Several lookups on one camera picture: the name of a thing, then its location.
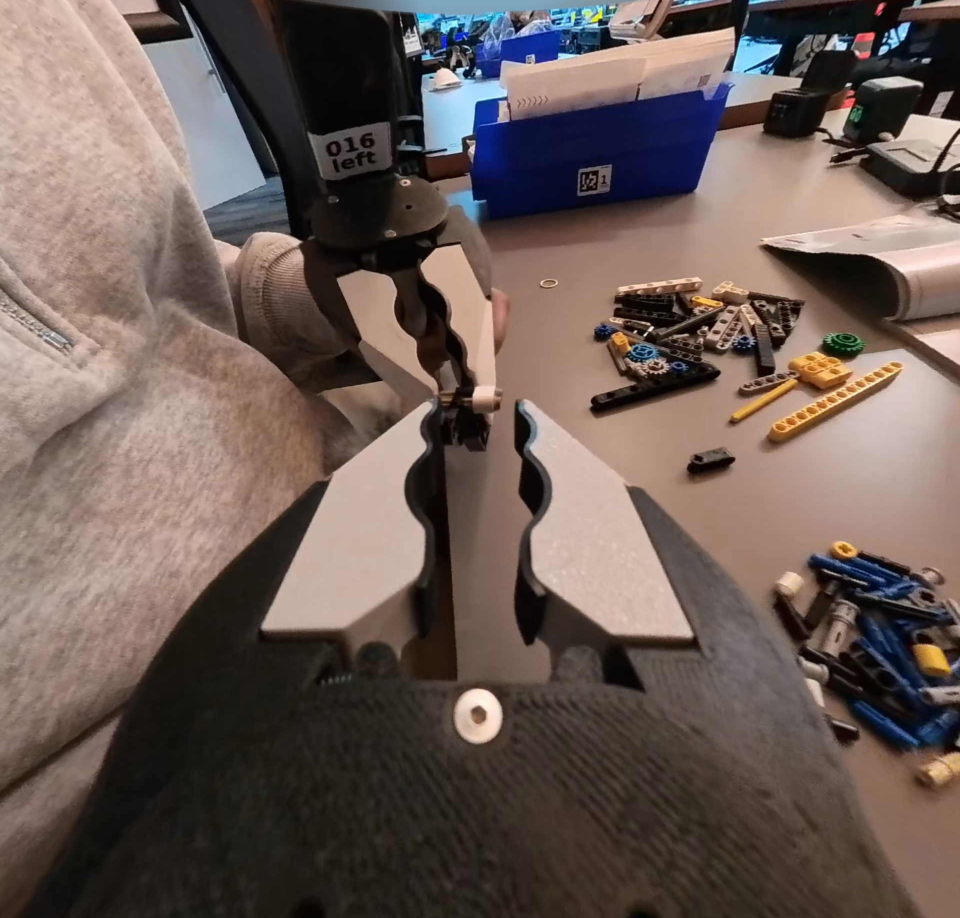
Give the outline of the white paper packet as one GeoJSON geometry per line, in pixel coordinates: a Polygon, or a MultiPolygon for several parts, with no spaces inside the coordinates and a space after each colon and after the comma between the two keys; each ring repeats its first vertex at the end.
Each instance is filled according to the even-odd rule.
{"type": "Polygon", "coordinates": [[[541,63],[504,62],[499,84],[511,121],[628,104],[637,99],[647,61],[599,55],[541,63]]]}
{"type": "Polygon", "coordinates": [[[639,101],[703,90],[718,84],[736,51],[733,27],[656,39],[638,47],[645,61],[639,101]]]}

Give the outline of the yellow lego axle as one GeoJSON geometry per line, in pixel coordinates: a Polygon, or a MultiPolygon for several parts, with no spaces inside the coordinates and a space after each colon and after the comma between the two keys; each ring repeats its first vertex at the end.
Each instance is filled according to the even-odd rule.
{"type": "Polygon", "coordinates": [[[738,424],[743,420],[750,418],[755,415],[760,410],[769,406],[773,402],[781,399],[784,396],[789,395],[798,387],[798,379],[791,377],[785,382],[779,384],[774,389],[771,389],[754,400],[750,401],[747,404],[742,405],[736,409],[728,418],[728,423],[738,424]]]}

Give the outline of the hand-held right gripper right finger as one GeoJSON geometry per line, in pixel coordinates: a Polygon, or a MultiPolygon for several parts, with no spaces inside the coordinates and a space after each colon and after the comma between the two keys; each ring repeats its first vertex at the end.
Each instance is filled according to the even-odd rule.
{"type": "Polygon", "coordinates": [[[514,408],[521,533],[514,615],[527,646],[690,648],[694,629],[636,489],[528,399],[514,408]]]}

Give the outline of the small blue storage bin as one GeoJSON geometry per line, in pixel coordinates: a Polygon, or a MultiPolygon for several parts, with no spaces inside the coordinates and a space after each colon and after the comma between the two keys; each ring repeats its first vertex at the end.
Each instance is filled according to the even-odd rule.
{"type": "Polygon", "coordinates": [[[561,31],[551,29],[505,38],[499,47],[499,60],[525,64],[558,60],[561,35],[561,31]]]}

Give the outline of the lego instruction booklet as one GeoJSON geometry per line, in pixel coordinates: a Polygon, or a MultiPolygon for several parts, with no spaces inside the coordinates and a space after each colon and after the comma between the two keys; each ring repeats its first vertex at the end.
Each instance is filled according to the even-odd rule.
{"type": "Polygon", "coordinates": [[[865,275],[893,281],[897,322],[958,315],[959,225],[929,214],[894,215],[865,224],[766,237],[762,248],[837,259],[865,275]]]}

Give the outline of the person's left forearm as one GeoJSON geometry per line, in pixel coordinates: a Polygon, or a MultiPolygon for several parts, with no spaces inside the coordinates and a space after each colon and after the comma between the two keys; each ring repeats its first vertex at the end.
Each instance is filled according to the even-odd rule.
{"type": "Polygon", "coordinates": [[[298,388],[329,401],[361,434],[377,437],[402,417],[396,394],[368,382],[306,284],[301,243],[258,232],[242,247],[214,239],[241,337],[298,388]]]}

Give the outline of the pile of lego beams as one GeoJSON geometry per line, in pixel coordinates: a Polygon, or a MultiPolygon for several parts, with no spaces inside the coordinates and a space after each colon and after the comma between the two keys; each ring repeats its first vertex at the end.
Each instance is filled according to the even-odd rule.
{"type": "Polygon", "coordinates": [[[592,336],[622,381],[590,398],[595,417],[712,384],[724,355],[749,356],[756,365],[749,380],[788,372],[777,356],[798,324],[804,299],[727,281],[705,297],[701,287],[698,278],[683,278],[616,291],[610,318],[596,324],[592,336]]]}

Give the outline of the yellow lego connector block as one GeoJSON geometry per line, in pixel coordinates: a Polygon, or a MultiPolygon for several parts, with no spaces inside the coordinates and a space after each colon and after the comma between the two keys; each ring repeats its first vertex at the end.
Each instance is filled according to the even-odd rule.
{"type": "Polygon", "coordinates": [[[843,386],[853,373],[853,370],[839,359],[819,351],[791,360],[787,368],[798,378],[798,381],[820,391],[843,386]]]}

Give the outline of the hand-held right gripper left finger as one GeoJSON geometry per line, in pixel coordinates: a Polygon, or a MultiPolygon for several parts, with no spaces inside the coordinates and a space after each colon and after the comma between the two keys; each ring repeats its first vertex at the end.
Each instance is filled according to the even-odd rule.
{"type": "Polygon", "coordinates": [[[429,632],[442,407],[434,398],[339,468],[262,624],[271,639],[329,640],[345,656],[384,644],[397,656],[429,632]]]}

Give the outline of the blue plastic bin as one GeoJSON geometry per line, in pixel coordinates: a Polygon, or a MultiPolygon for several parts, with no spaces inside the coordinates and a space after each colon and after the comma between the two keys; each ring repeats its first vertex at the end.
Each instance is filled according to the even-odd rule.
{"type": "Polygon", "coordinates": [[[474,108],[471,185],[491,219],[689,194],[726,109],[729,83],[688,93],[498,121],[474,108]]]}

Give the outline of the long yellow lego beam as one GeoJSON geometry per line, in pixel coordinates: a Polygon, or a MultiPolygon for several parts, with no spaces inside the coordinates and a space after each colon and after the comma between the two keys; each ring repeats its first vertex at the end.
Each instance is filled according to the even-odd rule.
{"type": "Polygon", "coordinates": [[[814,427],[856,407],[888,388],[905,370],[904,364],[891,361],[842,387],[819,397],[792,414],[775,421],[766,435],[770,444],[785,444],[814,427]]]}

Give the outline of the black power adapter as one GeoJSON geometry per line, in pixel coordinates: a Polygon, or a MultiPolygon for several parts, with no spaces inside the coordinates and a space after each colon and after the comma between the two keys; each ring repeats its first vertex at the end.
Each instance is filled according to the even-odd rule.
{"type": "Polygon", "coordinates": [[[959,195],[959,145],[949,149],[926,140],[871,144],[860,167],[897,194],[911,200],[959,195]]]}

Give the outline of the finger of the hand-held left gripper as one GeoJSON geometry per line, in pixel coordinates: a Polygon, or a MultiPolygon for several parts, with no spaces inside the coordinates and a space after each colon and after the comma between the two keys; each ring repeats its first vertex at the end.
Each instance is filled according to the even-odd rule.
{"type": "Polygon", "coordinates": [[[436,311],[452,344],[449,354],[474,400],[498,400],[492,257],[480,228],[452,208],[419,275],[439,297],[436,311]]]}
{"type": "Polygon", "coordinates": [[[358,333],[360,356],[400,400],[432,400],[441,386],[428,371],[418,338],[397,318],[399,292],[390,276],[365,270],[338,278],[338,287],[358,333]]]}

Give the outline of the charger with green display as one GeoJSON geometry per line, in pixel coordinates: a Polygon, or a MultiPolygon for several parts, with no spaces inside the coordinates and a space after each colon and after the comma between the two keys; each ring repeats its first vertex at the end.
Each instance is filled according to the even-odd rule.
{"type": "Polygon", "coordinates": [[[864,147],[897,138],[916,106],[924,85],[902,76],[872,79],[860,84],[846,118],[842,134],[847,141],[864,147]]]}

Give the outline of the black lego beam assembly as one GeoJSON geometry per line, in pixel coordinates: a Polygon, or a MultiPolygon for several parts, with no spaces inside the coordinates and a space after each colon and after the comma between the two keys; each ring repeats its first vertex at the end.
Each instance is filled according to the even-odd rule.
{"type": "Polygon", "coordinates": [[[501,389],[496,386],[463,386],[438,393],[438,399],[444,443],[461,445],[474,452],[484,451],[493,414],[501,406],[501,389]]]}

